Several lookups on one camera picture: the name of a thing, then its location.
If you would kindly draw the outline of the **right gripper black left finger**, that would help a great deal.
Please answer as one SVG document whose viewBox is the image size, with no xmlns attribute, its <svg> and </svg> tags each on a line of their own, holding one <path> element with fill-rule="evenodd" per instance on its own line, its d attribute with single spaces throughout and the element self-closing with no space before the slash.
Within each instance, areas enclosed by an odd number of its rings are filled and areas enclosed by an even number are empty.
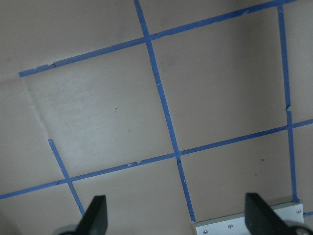
<svg viewBox="0 0 313 235">
<path fill-rule="evenodd" d="M 76 227 L 75 235 L 105 235 L 108 229 L 108 212 L 105 195 L 95 196 Z"/>
</svg>

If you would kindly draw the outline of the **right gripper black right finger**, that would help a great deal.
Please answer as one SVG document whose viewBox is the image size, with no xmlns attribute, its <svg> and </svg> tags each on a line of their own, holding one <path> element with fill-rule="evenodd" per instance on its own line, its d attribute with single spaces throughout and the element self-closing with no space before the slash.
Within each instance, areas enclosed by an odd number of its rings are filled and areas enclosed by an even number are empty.
<svg viewBox="0 0 313 235">
<path fill-rule="evenodd" d="M 286 223 L 257 193 L 245 195 L 245 225 L 251 235 L 290 235 Z"/>
</svg>

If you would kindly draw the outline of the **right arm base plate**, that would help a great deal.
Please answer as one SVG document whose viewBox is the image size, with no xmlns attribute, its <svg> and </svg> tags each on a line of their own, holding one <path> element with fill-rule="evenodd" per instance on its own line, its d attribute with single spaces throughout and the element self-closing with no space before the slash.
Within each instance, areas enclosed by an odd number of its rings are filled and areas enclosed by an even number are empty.
<svg viewBox="0 0 313 235">
<path fill-rule="evenodd" d="M 303 204 L 287 202 L 271 209 L 288 225 L 304 224 Z M 244 213 L 210 219 L 195 224 L 196 235 L 248 235 Z"/>
</svg>

